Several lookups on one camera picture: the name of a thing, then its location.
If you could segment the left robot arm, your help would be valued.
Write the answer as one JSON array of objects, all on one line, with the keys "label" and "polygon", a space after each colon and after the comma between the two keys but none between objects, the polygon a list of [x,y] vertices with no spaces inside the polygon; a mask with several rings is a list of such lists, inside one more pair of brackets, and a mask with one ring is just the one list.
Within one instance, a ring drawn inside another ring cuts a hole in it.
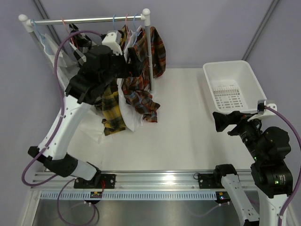
[{"label": "left robot arm", "polygon": [[96,45],[84,56],[86,60],[70,79],[63,94],[63,106],[49,133],[38,146],[31,146],[28,154],[55,175],[77,177],[88,187],[95,188],[100,185],[101,171],[69,155],[69,143],[82,118],[99,102],[109,84],[117,78],[139,76],[143,63],[133,48],[124,56],[108,46]]}]

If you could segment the yellow black plaid shirt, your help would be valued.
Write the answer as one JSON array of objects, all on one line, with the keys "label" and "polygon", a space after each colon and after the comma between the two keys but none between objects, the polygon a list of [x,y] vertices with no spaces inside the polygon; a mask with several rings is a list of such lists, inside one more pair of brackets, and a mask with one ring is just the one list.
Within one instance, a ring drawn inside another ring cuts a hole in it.
[{"label": "yellow black plaid shirt", "polygon": [[123,131],[126,125],[121,115],[119,107],[119,92],[117,79],[114,79],[106,88],[101,102],[95,106],[96,110],[101,111],[104,118],[104,134],[106,136]]}]

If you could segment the light blue wire hanger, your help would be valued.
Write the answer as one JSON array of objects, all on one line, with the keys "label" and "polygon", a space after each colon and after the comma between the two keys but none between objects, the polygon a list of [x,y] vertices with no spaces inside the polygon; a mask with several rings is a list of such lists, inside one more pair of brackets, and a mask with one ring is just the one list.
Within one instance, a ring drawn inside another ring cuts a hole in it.
[{"label": "light blue wire hanger", "polygon": [[137,16],[138,16],[138,14],[135,14],[134,17],[133,17],[133,26],[134,26],[136,34],[138,34],[138,31],[139,31],[139,27],[136,25],[136,17]]}]

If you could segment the red brown plaid shirt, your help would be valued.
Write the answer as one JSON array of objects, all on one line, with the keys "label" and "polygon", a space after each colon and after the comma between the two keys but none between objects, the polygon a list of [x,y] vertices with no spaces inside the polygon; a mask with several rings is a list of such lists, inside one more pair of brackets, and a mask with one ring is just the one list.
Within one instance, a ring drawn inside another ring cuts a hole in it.
[{"label": "red brown plaid shirt", "polygon": [[[122,91],[126,103],[131,105],[135,111],[143,116],[143,120],[148,122],[157,122],[157,110],[160,104],[152,100],[152,94],[148,91],[150,85],[150,72],[148,63],[148,42],[145,29],[138,36],[137,42],[132,49],[135,51],[139,60],[143,62],[142,73],[138,77],[128,77],[124,80]],[[157,29],[150,28],[150,43],[152,54],[153,78],[158,78],[166,70],[166,49],[162,38]]]}]

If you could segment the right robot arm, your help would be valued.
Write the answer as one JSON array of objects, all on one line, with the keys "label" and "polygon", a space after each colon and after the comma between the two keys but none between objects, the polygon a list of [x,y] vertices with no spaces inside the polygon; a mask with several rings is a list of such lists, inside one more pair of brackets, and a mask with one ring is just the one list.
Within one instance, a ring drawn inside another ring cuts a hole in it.
[{"label": "right robot arm", "polygon": [[217,165],[213,182],[224,187],[232,199],[242,226],[281,226],[286,220],[286,208],[295,195],[293,176],[284,162],[291,151],[289,135],[279,127],[261,130],[262,114],[233,111],[230,114],[213,112],[217,132],[235,125],[230,136],[240,136],[254,163],[251,174],[260,198],[260,212],[252,205],[243,191],[233,165]]}]

